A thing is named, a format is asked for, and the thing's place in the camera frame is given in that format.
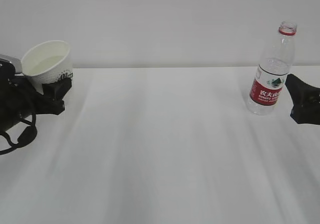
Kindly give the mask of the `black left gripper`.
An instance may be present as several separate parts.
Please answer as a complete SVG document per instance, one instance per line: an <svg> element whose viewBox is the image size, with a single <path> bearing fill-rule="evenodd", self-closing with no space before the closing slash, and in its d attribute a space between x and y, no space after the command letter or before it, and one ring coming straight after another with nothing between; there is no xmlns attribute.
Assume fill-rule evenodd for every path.
<svg viewBox="0 0 320 224"><path fill-rule="evenodd" d="M18 123L36 129L36 115L60 115L65 110L64 96L72 87L71 78L42 84L40 94L24 76L17 76L13 64L0 62L0 130L7 131Z"/></svg>

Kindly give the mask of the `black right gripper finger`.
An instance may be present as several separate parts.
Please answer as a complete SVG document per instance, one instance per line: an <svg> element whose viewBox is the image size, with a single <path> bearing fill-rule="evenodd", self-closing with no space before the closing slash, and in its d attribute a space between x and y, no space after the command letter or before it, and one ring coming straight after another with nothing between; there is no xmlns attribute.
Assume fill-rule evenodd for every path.
<svg viewBox="0 0 320 224"><path fill-rule="evenodd" d="M319 125L320 89L303 82L293 74L287 76L285 85L293 102L290 117L297 124Z"/></svg>

